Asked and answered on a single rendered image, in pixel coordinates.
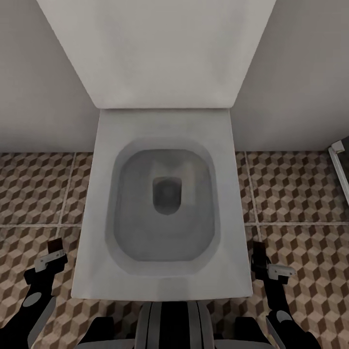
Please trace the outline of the robot trunk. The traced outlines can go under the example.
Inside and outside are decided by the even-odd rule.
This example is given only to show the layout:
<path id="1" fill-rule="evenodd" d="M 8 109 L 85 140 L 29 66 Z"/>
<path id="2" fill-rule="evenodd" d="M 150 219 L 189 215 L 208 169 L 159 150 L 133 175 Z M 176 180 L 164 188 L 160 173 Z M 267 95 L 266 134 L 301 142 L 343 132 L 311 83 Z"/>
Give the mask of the robot trunk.
<path id="1" fill-rule="evenodd" d="M 134 349 L 215 349 L 204 301 L 145 301 L 138 317 Z"/>

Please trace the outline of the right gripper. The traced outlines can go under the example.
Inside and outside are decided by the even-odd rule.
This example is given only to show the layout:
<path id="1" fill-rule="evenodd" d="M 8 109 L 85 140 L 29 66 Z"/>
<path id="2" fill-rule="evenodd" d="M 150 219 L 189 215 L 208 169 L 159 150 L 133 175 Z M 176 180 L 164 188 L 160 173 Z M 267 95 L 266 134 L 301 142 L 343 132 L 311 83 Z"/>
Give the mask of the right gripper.
<path id="1" fill-rule="evenodd" d="M 267 264 L 271 263 L 268 256 L 266 256 Z M 269 279 L 268 269 L 262 269 L 256 267 L 255 261 L 251 260 L 251 271 L 255 272 L 255 278 L 258 280 L 262 280 L 264 282 L 264 287 L 266 292 L 269 290 L 277 290 L 285 295 L 285 290 L 283 285 L 287 285 L 288 276 L 278 275 L 278 280 Z"/>

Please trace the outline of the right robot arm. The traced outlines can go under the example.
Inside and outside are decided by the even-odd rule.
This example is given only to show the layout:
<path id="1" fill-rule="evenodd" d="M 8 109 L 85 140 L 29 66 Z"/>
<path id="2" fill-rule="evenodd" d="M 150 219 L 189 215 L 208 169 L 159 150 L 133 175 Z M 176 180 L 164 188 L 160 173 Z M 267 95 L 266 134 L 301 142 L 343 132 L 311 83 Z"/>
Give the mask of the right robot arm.
<path id="1" fill-rule="evenodd" d="M 251 260 L 251 271 L 255 278 L 264 282 L 270 311 L 266 316 L 267 327 L 280 349 L 322 349 L 320 343 L 311 332 L 305 332 L 290 314 L 285 298 L 283 285 L 287 285 L 288 277 L 297 271 L 293 267 L 271 264 L 268 256 L 267 269 L 256 267 Z"/>

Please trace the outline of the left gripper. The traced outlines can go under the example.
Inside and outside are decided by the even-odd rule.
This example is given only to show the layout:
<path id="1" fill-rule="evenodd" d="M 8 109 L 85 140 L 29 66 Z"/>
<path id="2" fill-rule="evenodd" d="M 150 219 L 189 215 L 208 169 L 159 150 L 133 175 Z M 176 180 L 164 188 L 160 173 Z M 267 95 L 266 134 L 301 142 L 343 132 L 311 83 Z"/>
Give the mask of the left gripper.
<path id="1" fill-rule="evenodd" d="M 35 281 L 42 278 L 54 279 L 54 274 L 64 270 L 64 264 L 68 262 L 67 255 L 49 261 L 47 268 L 39 272 L 35 272 L 35 267 L 24 272 L 24 277 L 27 285 L 32 285 Z"/>

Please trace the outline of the mousetrap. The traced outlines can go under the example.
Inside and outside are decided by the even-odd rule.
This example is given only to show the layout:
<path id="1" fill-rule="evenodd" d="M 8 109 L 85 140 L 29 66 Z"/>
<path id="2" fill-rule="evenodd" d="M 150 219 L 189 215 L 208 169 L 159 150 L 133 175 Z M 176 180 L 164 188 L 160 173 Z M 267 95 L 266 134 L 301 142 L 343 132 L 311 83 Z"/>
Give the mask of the mousetrap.
<path id="1" fill-rule="evenodd" d="M 63 249 L 62 238 L 57 238 L 51 241 L 48 241 L 48 254 L 54 253 L 56 251 Z"/>
<path id="2" fill-rule="evenodd" d="M 266 245 L 264 242 L 253 241 L 253 261 L 256 267 L 267 269 Z"/>

